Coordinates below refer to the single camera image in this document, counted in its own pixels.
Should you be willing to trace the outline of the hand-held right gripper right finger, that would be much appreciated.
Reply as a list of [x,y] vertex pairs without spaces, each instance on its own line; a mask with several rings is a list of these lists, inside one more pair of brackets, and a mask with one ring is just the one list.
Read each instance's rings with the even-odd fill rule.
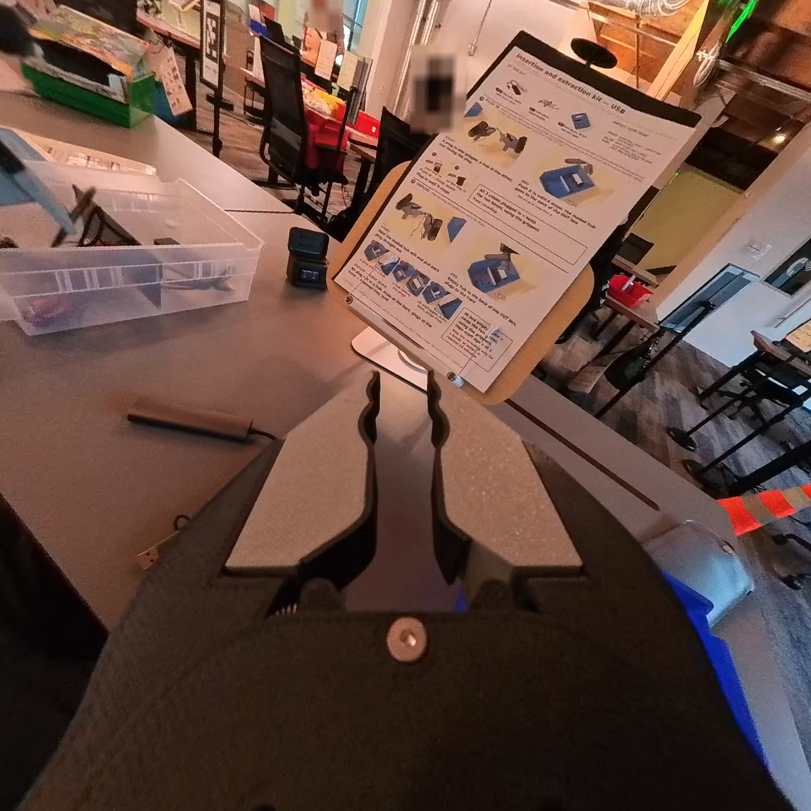
[[583,562],[516,431],[430,372],[433,548],[443,579],[470,609],[496,583],[580,577]]

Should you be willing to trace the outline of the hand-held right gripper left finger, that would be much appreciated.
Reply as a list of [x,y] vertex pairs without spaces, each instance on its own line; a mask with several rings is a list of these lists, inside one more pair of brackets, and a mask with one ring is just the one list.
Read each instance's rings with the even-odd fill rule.
[[225,564],[237,576],[323,578],[344,590],[376,552],[380,373],[289,432]]

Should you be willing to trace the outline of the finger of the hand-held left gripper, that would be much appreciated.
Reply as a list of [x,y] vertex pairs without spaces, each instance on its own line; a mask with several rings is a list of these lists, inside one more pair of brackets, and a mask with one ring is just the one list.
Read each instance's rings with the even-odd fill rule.
[[73,207],[68,212],[68,227],[61,227],[54,237],[54,248],[60,247],[68,236],[76,232],[76,225],[92,210],[96,196],[96,188],[72,188],[75,196]]
[[1,130],[1,206],[38,204],[66,234],[76,229],[68,210],[27,166],[26,160],[45,159],[13,130]]

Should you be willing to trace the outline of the grey USB hub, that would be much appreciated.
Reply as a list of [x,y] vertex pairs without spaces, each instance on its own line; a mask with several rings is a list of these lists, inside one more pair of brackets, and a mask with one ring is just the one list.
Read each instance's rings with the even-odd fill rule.
[[127,420],[148,427],[188,432],[217,439],[247,442],[253,422],[221,411],[178,405],[150,397],[138,398],[127,411]]

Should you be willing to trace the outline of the clear plastic bin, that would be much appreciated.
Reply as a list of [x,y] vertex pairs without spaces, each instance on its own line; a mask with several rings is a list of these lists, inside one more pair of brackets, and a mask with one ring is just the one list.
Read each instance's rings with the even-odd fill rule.
[[248,299],[263,241],[183,180],[43,161],[27,166],[67,210],[73,187],[95,187],[104,208],[161,263],[161,307],[122,280],[136,248],[58,248],[58,226],[35,204],[2,209],[2,322],[28,336],[209,308]]

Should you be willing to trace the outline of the blue plastic bin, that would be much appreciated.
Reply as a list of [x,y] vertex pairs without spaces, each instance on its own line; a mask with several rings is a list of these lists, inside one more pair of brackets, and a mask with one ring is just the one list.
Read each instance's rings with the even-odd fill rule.
[[772,782],[710,603],[641,550],[577,575],[487,582],[466,612],[431,621],[451,662],[465,732],[510,775],[524,765],[580,807],[708,792],[769,792]]

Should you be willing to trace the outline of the white printed paper sheet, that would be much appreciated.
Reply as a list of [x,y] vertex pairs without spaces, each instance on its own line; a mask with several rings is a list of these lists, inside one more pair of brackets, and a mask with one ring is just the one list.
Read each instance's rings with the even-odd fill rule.
[[44,136],[26,135],[26,140],[48,161],[79,168],[104,169],[128,174],[157,177],[157,169],[149,164],[108,152],[66,143]]

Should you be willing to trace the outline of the green cardboard box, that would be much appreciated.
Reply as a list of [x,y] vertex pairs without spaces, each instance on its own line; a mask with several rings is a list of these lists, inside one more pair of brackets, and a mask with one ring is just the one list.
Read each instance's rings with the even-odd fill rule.
[[157,80],[147,41],[68,5],[30,28],[23,76],[40,97],[132,128],[153,116]]

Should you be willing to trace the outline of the white stand base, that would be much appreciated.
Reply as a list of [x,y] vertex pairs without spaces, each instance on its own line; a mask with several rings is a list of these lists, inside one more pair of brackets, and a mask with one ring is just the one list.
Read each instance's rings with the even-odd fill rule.
[[390,340],[371,327],[351,342],[352,350],[391,377],[423,393],[429,389],[431,363],[425,350],[406,339]]

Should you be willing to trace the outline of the marker sign on stand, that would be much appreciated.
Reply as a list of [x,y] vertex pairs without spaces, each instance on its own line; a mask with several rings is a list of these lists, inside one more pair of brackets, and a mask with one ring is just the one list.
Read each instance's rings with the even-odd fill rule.
[[199,1],[199,80],[212,90],[212,155],[219,158],[220,113],[224,108],[226,16],[223,1]]

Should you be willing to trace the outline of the black office chair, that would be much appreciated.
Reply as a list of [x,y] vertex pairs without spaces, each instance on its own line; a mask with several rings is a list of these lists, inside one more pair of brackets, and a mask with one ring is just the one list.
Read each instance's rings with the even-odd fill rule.
[[345,152],[327,148],[325,165],[309,169],[303,163],[308,145],[308,126],[303,105],[299,54],[267,38],[260,40],[264,77],[264,120],[259,157],[268,177],[253,179],[261,188],[293,189],[298,192],[294,211],[325,228],[333,186],[345,184]]

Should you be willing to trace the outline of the small red bin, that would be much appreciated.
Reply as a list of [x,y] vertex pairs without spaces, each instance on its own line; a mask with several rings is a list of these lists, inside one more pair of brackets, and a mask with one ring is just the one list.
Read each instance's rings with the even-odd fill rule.
[[652,290],[648,286],[621,274],[610,279],[607,289],[609,299],[629,309],[641,306],[651,295]]

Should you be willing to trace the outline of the red plastic bin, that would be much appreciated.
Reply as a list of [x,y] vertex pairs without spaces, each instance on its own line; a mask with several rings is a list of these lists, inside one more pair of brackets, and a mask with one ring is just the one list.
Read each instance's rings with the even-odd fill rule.
[[354,122],[343,124],[346,104],[336,96],[326,94],[319,88],[304,85],[308,90],[303,96],[305,118],[308,126],[308,145],[303,163],[309,169],[325,165],[329,155],[327,148],[340,147],[345,152],[350,139],[364,143],[376,143],[380,137],[380,119],[360,111]]

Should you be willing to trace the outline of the grey panel on stand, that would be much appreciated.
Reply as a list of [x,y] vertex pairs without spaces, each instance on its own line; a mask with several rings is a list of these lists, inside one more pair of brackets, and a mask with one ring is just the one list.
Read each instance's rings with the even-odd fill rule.
[[759,280],[755,273],[729,264],[659,322],[649,337],[620,354],[610,352],[604,377],[615,389],[615,395],[594,417],[602,418],[693,330],[741,290]]

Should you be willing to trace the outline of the dark wall picture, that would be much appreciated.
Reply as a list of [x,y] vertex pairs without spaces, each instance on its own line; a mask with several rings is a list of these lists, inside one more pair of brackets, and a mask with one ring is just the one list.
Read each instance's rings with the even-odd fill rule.
[[810,282],[810,240],[797,248],[772,273],[765,284],[793,297]]

